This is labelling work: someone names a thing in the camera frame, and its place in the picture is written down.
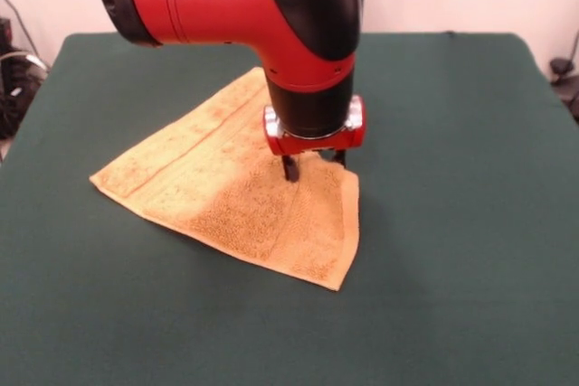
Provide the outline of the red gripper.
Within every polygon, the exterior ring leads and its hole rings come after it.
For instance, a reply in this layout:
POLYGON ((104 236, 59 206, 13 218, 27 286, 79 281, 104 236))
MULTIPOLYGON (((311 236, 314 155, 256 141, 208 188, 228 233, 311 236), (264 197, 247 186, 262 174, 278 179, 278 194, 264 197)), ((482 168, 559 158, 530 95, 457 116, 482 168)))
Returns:
POLYGON ((291 135, 280 123, 272 106, 263 110, 263 131, 267 144, 274 155, 282 155, 281 162, 285 179, 299 180, 299 167, 292 155, 308 151, 333 149, 330 161, 346 166, 346 151, 362 145, 366 130, 365 104, 361 96, 350 100, 344 125, 335 133, 325 137, 304 138, 291 135))

